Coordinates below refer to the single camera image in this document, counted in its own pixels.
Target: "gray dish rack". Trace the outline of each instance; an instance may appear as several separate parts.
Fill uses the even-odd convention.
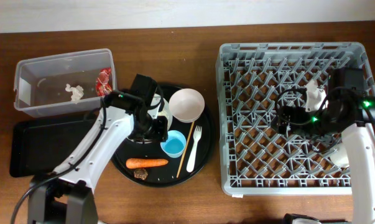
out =
[[[243,195],[351,194],[350,170],[335,166],[313,149],[328,147],[270,128],[275,99],[286,89],[317,80],[325,88],[336,68],[362,68],[368,92],[374,79],[365,48],[357,42],[223,44],[216,61],[220,112],[221,187]],[[302,95],[289,93],[283,105],[304,106]]]

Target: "fork handle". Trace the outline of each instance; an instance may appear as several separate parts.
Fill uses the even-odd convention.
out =
[[[188,158],[187,162],[187,172],[193,172],[194,169],[194,163],[195,163],[195,155],[197,154],[197,144],[198,141],[194,140],[192,152],[190,153],[190,157]]]

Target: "orange carrot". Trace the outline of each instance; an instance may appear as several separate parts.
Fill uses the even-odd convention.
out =
[[[166,159],[128,159],[126,167],[129,169],[164,166],[168,164]]]

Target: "black tray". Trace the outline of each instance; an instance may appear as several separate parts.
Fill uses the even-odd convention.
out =
[[[164,92],[164,98],[169,101],[170,97],[178,90],[180,87],[172,85],[161,85]],[[197,174],[203,166],[208,162],[208,159],[212,155],[213,148],[215,146],[215,125],[213,117],[210,113],[209,108],[205,105],[204,112],[201,114],[200,118],[195,121],[195,126],[202,126],[202,136],[198,142],[197,156],[195,160],[195,166],[193,172],[189,173],[186,171],[186,166],[188,158],[190,157],[190,152],[193,147],[193,133],[190,137],[190,142],[188,143],[188,148],[183,161],[183,166],[180,171],[179,178],[176,179],[176,174],[179,168],[181,156],[178,158],[171,158],[161,149],[159,143],[148,143],[140,144],[125,140],[114,153],[112,158],[114,165],[117,167],[122,174],[132,181],[150,186],[150,187],[168,187],[182,183],[189,178]],[[190,130],[191,123],[182,123],[176,118],[173,118],[170,130],[178,130],[183,133],[187,139],[188,132]],[[141,158],[141,159],[167,159],[169,163],[162,167],[147,168],[149,176],[146,180],[136,179],[133,176],[133,170],[126,168],[125,162],[129,158]]]
[[[13,129],[9,173],[24,177],[53,171],[78,146],[96,116],[44,118],[17,123]]]

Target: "blue cup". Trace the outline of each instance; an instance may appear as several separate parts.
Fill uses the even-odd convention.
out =
[[[178,158],[185,149],[186,137],[180,131],[168,131],[168,140],[160,143],[160,145],[169,157]]]

